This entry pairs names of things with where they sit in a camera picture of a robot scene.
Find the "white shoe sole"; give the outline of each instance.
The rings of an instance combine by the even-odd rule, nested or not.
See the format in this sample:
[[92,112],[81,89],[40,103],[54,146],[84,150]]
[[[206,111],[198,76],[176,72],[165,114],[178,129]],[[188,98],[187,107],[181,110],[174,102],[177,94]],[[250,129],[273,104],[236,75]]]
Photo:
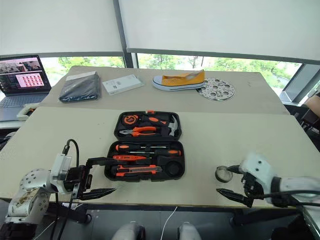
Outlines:
[[205,82],[202,83],[197,83],[197,84],[188,84],[188,85],[182,85],[182,86],[165,86],[165,85],[161,85],[157,82],[155,82],[155,80],[152,80],[152,85],[156,88],[156,89],[160,89],[162,91],[180,91],[180,90],[190,90],[190,89],[199,89],[201,88],[203,85],[205,84]]

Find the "floor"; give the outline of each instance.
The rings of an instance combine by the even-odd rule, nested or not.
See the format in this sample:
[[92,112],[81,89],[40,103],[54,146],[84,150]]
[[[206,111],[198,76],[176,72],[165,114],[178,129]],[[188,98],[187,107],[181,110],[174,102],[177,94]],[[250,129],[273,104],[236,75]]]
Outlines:
[[[83,225],[68,221],[64,229],[63,240],[111,240],[115,232],[130,221],[137,221],[144,225],[147,240],[160,240],[163,225],[172,211],[143,211],[143,210],[88,210],[92,221]],[[194,212],[177,210],[168,221],[163,240],[176,240],[177,229],[183,222],[195,225],[202,240],[268,240],[274,228],[286,227],[293,216],[277,220],[255,223],[242,227],[232,227],[229,212]],[[45,229],[54,218],[45,216],[38,226],[36,236]],[[61,220],[57,225],[59,232]],[[51,229],[48,228],[38,240],[50,239]]]

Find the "shoe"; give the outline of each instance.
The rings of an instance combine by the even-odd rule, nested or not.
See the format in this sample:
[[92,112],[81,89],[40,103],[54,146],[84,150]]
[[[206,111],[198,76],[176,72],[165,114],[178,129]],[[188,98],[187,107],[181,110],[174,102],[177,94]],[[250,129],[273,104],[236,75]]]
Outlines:
[[179,91],[198,89],[205,84],[205,71],[200,70],[192,73],[183,73],[174,76],[155,76],[152,85],[163,91]]

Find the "beige tabletop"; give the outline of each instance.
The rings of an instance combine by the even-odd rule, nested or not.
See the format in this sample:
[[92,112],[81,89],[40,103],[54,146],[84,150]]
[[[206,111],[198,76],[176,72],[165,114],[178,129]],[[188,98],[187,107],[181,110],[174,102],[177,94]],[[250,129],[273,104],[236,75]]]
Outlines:
[[207,78],[214,77],[230,82],[235,96],[227,101],[212,101],[196,90],[167,92],[152,86],[158,75],[173,75],[190,71],[157,70],[116,67],[73,66],[67,75],[97,71],[101,81],[134,74],[145,86],[116,95],[108,95],[102,88],[102,98],[97,101],[61,103],[58,96],[66,81],[63,77],[42,101],[42,106],[95,108],[129,111],[156,110],[166,112],[288,114],[288,111],[259,72],[206,71]]
[[[39,107],[0,152],[0,197],[12,198],[22,176],[35,168],[51,169],[66,140],[75,139],[80,164],[104,157],[116,141],[114,129],[122,110]],[[90,203],[243,207],[216,192],[244,193],[239,175],[229,183],[215,179],[218,166],[239,164],[249,152],[263,154],[279,177],[319,176],[320,154],[296,119],[287,114],[177,112],[182,128],[185,173],[162,182],[110,181],[95,166],[91,188],[117,191]],[[75,149],[69,154],[75,165]],[[271,207],[258,200],[255,207]]]

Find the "pliers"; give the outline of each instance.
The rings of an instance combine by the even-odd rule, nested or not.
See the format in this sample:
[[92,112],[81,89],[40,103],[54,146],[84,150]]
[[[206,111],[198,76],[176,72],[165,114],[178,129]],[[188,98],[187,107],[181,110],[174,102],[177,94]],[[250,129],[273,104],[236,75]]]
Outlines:
[[[122,130],[119,131],[119,133],[121,134],[131,134],[133,137],[139,137],[139,136],[161,136],[161,134],[156,133],[156,131],[158,131],[159,128],[155,127],[155,126],[144,126],[144,127],[135,127],[134,129],[126,129],[126,130]],[[141,132],[145,132],[145,131],[152,131],[151,133],[141,133]]]

